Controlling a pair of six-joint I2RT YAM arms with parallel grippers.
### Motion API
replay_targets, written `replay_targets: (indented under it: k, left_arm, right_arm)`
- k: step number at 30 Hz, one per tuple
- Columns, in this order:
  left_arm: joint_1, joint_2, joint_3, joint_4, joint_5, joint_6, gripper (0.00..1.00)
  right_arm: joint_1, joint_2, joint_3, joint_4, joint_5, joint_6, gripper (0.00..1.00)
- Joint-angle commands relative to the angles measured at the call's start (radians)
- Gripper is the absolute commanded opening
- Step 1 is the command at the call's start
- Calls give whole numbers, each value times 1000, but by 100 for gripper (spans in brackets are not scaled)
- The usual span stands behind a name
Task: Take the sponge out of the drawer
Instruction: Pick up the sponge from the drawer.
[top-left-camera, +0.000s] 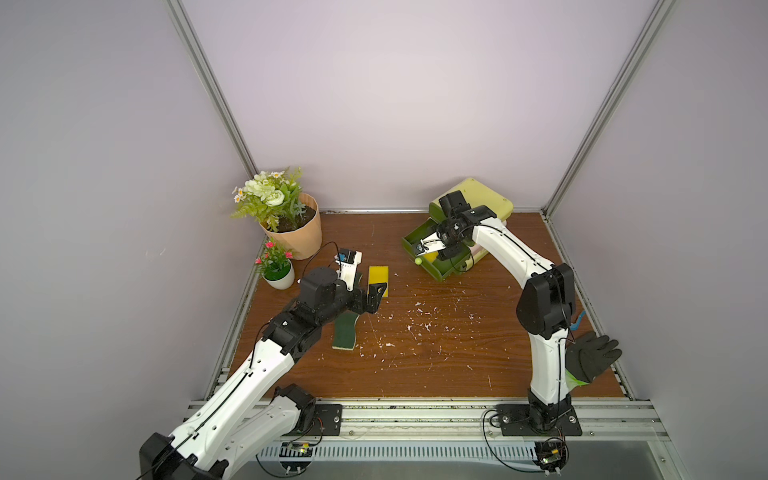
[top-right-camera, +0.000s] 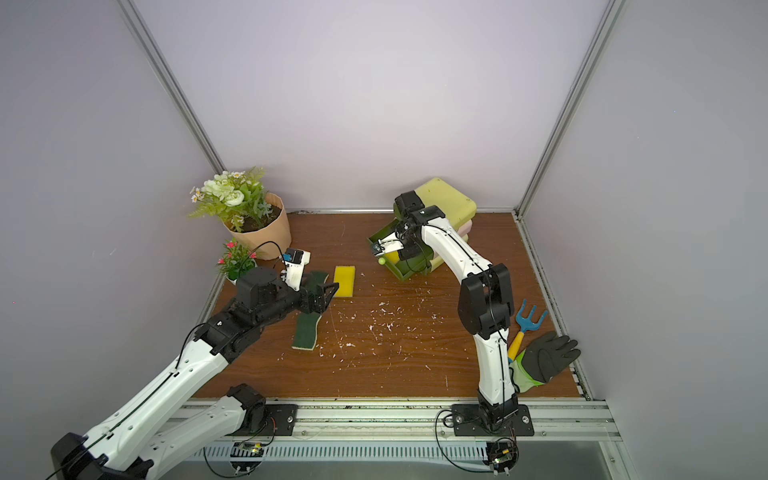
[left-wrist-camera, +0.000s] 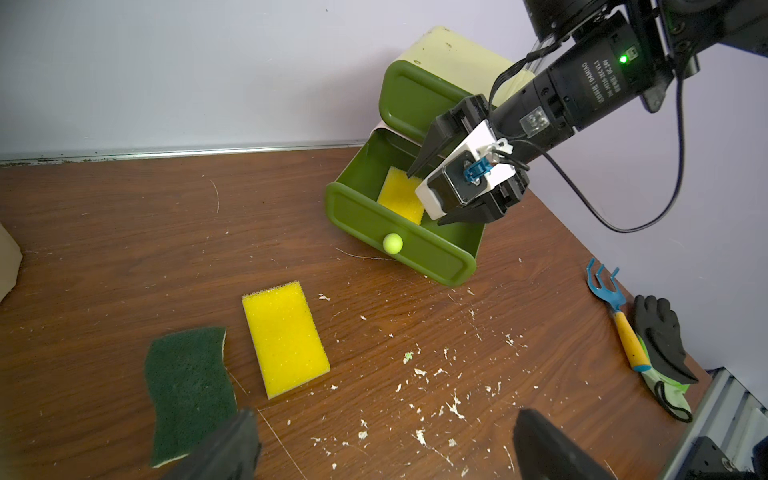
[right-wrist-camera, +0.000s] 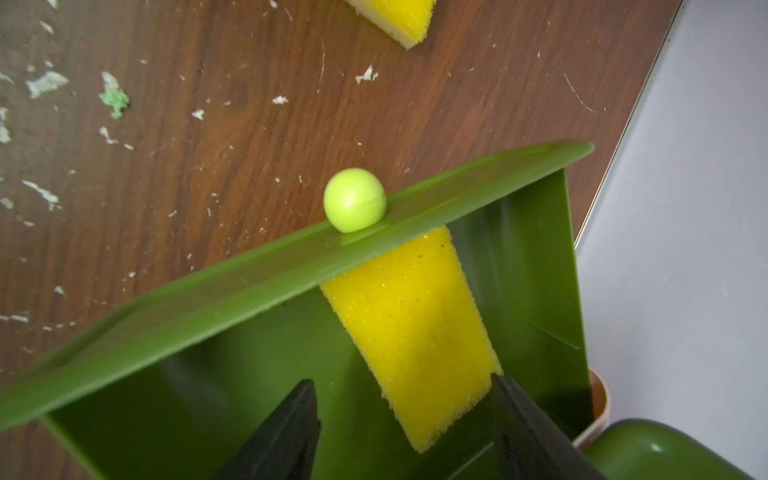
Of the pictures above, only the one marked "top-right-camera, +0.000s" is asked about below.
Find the yellow side up sponge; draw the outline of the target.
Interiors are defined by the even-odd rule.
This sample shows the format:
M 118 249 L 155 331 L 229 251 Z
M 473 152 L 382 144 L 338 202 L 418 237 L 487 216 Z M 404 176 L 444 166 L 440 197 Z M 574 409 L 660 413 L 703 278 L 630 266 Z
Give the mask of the yellow side up sponge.
M 351 298 L 354 293 L 356 268 L 354 266 L 336 266 L 334 283 L 338 284 L 336 298 Z

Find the yellow green sponge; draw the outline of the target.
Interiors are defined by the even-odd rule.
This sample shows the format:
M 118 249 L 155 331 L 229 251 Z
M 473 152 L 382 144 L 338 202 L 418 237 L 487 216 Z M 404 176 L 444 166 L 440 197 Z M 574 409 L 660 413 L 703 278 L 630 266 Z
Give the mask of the yellow green sponge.
M 296 319 L 296 330 L 292 348 L 312 351 L 317 345 L 318 324 L 322 315 L 319 313 L 301 313 Z
M 302 287 L 310 293 L 323 292 L 324 285 L 329 277 L 328 272 L 324 271 L 311 271 L 306 275 L 306 278 L 302 282 Z

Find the green pink drawer cabinet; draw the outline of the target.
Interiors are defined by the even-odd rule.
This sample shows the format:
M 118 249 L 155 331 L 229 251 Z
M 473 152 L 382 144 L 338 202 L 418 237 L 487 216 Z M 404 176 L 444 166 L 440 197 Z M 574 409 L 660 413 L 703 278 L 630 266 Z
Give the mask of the green pink drawer cabinet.
M 440 178 L 429 180 L 414 192 L 425 207 L 437 206 L 462 240 L 468 242 L 472 220 L 477 211 L 477 205 L 472 199 Z M 438 269 L 449 270 L 443 258 L 428 245 L 422 244 L 417 252 L 416 259 L 408 261 L 414 272 L 431 275 Z

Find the large yellow sponge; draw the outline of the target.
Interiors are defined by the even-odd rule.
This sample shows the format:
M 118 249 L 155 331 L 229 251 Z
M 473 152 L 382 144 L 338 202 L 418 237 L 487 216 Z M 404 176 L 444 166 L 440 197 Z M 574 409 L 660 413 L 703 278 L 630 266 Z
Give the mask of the large yellow sponge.
M 385 253 L 383 255 L 383 261 L 386 261 L 392 265 L 396 265 L 397 263 L 400 262 L 399 252 L 393 251 L 393 252 Z

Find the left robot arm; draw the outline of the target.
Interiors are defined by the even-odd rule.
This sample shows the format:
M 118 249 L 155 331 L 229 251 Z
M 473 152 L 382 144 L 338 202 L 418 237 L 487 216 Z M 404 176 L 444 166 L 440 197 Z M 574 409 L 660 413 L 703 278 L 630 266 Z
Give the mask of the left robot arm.
M 67 433 L 53 445 L 52 478 L 157 479 L 225 435 L 276 434 L 264 396 L 247 384 L 230 388 L 181 424 L 162 427 L 267 327 L 295 311 L 324 313 L 338 289 L 315 272 L 250 270 L 237 280 L 236 294 L 226 306 L 195 326 L 177 357 L 138 394 L 86 434 Z

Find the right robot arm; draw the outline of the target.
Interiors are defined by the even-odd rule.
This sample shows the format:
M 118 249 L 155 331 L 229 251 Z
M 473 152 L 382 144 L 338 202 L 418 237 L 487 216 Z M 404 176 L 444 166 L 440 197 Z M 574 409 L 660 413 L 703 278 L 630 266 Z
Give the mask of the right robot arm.
M 514 310 L 511 275 L 501 263 L 478 254 L 452 227 L 437 206 L 427 206 L 414 191 L 396 197 L 400 223 L 395 238 L 398 255 L 405 260 L 422 246 L 440 256 L 460 285 L 458 316 L 473 337 L 480 379 L 480 417 L 490 430 L 497 430 L 517 408 L 517 390 L 508 367 L 507 348 Z

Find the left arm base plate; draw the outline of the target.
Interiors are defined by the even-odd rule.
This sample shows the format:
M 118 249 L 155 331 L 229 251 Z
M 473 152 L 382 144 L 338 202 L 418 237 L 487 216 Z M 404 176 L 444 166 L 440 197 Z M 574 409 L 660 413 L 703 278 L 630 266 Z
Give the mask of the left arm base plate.
M 234 436 L 291 436 L 297 420 L 298 405 L 290 403 L 266 404 L 246 411 L 240 428 Z

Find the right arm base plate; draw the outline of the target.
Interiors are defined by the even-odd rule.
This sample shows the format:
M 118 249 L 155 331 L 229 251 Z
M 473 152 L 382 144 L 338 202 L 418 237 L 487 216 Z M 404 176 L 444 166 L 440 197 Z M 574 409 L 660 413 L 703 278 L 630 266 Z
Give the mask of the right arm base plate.
M 519 404 L 503 410 L 488 410 L 480 404 L 453 404 L 450 408 L 452 429 L 458 437 L 506 437 L 535 435 L 528 406 Z

